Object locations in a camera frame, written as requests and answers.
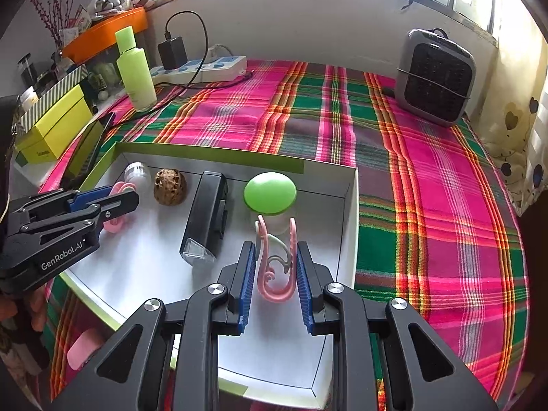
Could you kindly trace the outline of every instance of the walnut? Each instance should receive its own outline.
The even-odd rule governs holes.
[[[154,180],[154,198],[163,206],[176,206],[186,197],[185,177],[177,170],[158,171]]]

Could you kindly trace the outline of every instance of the black charger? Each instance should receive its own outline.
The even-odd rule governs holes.
[[[165,70],[176,70],[188,61],[183,38],[172,39],[168,31],[165,32],[165,41],[158,44],[158,52]]]

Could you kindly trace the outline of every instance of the yellow box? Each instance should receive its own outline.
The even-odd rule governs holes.
[[[15,146],[30,164],[57,160],[91,117],[84,93],[76,85]]]

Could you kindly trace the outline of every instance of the lime green bottle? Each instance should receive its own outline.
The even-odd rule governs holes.
[[[150,77],[145,51],[137,48],[133,28],[128,26],[116,33],[120,58],[116,61],[125,90],[136,111],[147,111],[158,99]]]

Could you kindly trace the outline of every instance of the metal screw cap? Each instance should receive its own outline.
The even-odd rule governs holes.
[[[390,301],[390,304],[394,309],[398,309],[399,311],[403,311],[407,307],[407,301],[405,301],[403,298],[392,298],[392,301]]]
[[[219,294],[222,294],[224,291],[225,291],[225,287],[219,283],[210,284],[207,288],[207,292],[209,292],[212,295],[219,295]]]
[[[152,300],[149,300],[145,303],[145,309],[149,312],[157,311],[158,309],[160,309],[160,304],[161,303],[159,300],[153,298]]]
[[[327,290],[332,294],[339,294],[344,291],[344,286],[341,283],[330,283],[327,285]]]

